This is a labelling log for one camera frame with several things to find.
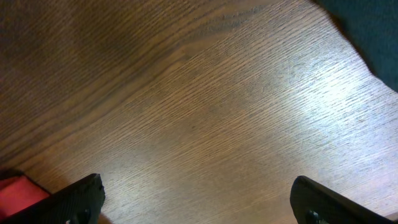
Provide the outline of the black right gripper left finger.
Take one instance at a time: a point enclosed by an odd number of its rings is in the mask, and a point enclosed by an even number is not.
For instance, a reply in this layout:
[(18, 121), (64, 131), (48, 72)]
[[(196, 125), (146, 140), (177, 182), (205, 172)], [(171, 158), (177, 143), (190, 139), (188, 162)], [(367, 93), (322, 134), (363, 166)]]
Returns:
[(79, 181), (1, 221), (10, 224), (96, 224), (104, 204), (104, 186), (99, 174)]

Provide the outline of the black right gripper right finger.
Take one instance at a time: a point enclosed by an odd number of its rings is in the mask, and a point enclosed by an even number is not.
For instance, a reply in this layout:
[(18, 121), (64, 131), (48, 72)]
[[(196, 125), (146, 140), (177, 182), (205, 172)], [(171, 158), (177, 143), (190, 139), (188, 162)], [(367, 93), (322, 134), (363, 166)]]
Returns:
[(298, 224), (395, 224), (304, 175), (293, 182), (290, 205)]

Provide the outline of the orange t-shirt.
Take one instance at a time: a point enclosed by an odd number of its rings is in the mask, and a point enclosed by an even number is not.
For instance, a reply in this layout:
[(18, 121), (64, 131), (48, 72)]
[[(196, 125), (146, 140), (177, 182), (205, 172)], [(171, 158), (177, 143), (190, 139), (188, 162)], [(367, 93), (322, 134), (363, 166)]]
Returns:
[(1, 221), (49, 196), (23, 172), (1, 170)]

